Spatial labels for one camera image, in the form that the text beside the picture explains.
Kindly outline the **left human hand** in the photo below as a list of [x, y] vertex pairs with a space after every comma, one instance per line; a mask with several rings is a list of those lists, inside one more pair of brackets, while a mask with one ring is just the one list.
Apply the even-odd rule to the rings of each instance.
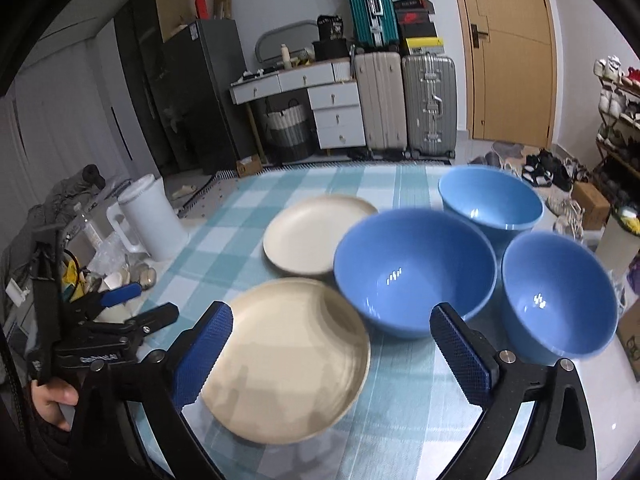
[[72, 385], [60, 378], [52, 378], [44, 385], [33, 380], [30, 383], [30, 394], [35, 410], [45, 422], [70, 431], [70, 423], [63, 415], [61, 405], [73, 408], [77, 404], [78, 392]]

